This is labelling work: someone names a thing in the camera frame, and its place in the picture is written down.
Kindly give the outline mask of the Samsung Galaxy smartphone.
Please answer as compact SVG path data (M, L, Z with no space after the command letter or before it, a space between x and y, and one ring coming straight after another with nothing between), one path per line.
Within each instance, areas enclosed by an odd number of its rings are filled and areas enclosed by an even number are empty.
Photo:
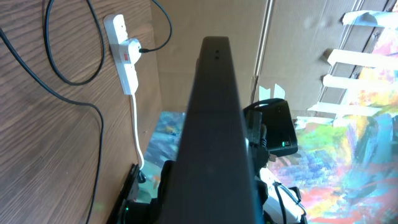
M205 37L160 223L263 223L230 42Z

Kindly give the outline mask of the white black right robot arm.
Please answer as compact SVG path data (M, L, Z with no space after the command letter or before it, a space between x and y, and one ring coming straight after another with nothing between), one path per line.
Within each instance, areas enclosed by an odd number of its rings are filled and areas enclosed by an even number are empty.
M297 187L286 187L267 169L269 162L298 151L297 137L286 100L261 100L243 110L248 138L246 145L252 156L254 180L266 223L306 223L307 211ZM167 193L167 181L175 162L164 162L157 197L149 203L123 200L118 223L156 223Z

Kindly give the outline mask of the white charger plug adapter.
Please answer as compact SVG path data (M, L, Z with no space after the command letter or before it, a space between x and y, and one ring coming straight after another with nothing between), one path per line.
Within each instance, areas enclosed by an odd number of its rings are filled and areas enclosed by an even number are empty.
M141 57L141 43L137 39L127 39L119 45L122 63L134 65Z

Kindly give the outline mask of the white power strip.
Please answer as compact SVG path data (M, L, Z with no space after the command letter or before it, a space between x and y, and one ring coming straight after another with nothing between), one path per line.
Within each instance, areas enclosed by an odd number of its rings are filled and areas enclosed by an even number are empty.
M119 45L127 39L127 29L122 14L110 14L104 18L104 27L111 47L116 70L125 95L134 95L138 89L138 79L135 64L122 63Z

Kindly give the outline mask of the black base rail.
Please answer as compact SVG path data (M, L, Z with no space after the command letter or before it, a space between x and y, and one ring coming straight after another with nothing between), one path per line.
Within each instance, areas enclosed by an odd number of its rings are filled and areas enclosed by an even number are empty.
M123 187L119 192L118 199L114 204L111 214L106 224L117 224L122 223L121 219L123 213L126 211L126 205L130 201L134 201L139 191L139 166L133 164L129 170L129 173L124 181Z

